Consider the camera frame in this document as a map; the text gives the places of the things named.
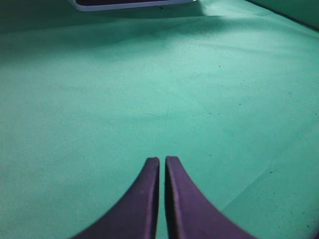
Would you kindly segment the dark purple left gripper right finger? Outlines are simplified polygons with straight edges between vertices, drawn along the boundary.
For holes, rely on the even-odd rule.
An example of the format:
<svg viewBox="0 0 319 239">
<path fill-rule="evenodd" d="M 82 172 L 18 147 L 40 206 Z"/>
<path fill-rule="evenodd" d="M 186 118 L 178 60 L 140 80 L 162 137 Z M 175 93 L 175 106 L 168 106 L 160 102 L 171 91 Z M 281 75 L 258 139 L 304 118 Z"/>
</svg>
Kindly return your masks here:
<svg viewBox="0 0 319 239">
<path fill-rule="evenodd" d="M 200 192 L 176 156 L 165 159 L 165 216 L 170 239 L 253 239 Z"/>
</svg>

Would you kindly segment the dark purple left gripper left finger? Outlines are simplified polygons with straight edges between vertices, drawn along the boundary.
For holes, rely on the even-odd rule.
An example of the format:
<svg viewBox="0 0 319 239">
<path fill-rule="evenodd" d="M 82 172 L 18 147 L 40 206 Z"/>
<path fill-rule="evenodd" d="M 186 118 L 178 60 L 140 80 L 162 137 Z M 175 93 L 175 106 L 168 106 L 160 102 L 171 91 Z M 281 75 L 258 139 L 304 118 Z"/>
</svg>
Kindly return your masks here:
<svg viewBox="0 0 319 239">
<path fill-rule="evenodd" d="M 147 158 L 120 200 L 74 239 L 154 239 L 157 232 L 160 160 Z"/>
</svg>

